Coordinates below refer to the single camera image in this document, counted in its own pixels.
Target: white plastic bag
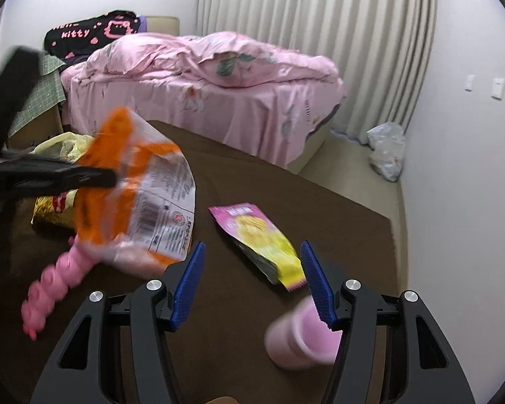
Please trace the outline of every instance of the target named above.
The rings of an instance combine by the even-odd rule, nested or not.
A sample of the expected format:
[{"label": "white plastic bag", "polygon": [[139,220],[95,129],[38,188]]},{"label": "white plastic bag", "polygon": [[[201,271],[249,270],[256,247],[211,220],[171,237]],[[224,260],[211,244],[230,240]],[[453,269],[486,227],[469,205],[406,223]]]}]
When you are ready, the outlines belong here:
[{"label": "white plastic bag", "polygon": [[375,171],[390,182],[396,182],[402,173],[404,159],[404,130],[400,124],[387,122],[367,132],[370,163]]}]

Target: yellow plastic bag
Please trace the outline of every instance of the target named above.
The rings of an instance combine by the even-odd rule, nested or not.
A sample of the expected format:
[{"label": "yellow plastic bag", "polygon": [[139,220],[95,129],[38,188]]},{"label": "yellow plastic bag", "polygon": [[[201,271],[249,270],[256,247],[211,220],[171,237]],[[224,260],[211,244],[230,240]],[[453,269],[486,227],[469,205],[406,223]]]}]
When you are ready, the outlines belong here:
[{"label": "yellow plastic bag", "polygon": [[[89,135],[66,132],[41,143],[32,153],[74,163],[87,151],[94,140]],[[43,196],[35,200],[32,223],[49,222],[66,228],[75,228],[73,204],[77,190],[58,196]]]}]

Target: metal screw head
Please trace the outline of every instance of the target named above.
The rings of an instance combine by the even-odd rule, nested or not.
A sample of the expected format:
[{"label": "metal screw head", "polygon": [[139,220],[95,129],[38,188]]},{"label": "metal screw head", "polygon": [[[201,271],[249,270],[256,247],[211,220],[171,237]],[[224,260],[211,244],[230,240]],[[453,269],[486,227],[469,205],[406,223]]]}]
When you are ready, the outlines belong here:
[{"label": "metal screw head", "polygon": [[415,291],[411,291],[411,290],[404,293],[404,297],[406,298],[407,301],[410,301],[410,302],[417,302],[417,300],[419,299],[419,297],[415,293]]},{"label": "metal screw head", "polygon": [[160,282],[159,279],[152,279],[146,284],[146,288],[148,290],[159,290],[161,286],[163,285],[162,282]]},{"label": "metal screw head", "polygon": [[361,283],[356,279],[349,279],[346,281],[346,287],[349,290],[359,290],[361,288]]},{"label": "metal screw head", "polygon": [[90,294],[90,301],[92,302],[99,302],[101,299],[103,299],[103,293],[99,290]]}]

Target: light switch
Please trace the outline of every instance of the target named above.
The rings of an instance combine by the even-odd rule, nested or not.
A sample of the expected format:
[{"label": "light switch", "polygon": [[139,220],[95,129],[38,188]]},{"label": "light switch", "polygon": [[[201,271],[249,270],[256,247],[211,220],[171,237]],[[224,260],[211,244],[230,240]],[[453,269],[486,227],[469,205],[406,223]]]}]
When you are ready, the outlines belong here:
[{"label": "light switch", "polygon": [[473,91],[473,80],[475,79],[475,74],[470,74],[466,79],[466,91]]},{"label": "light switch", "polygon": [[494,79],[492,85],[492,97],[497,100],[503,100],[503,94],[505,92],[505,79]]}]

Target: pink cup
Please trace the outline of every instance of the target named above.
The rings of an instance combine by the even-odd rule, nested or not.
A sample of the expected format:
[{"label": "pink cup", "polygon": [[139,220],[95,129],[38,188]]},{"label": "pink cup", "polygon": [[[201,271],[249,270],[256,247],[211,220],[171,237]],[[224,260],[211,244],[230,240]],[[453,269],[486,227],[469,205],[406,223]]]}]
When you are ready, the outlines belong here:
[{"label": "pink cup", "polygon": [[264,345],[273,363],[299,370],[334,364],[341,337],[342,331],[333,332],[320,320],[309,296],[268,327]]}]

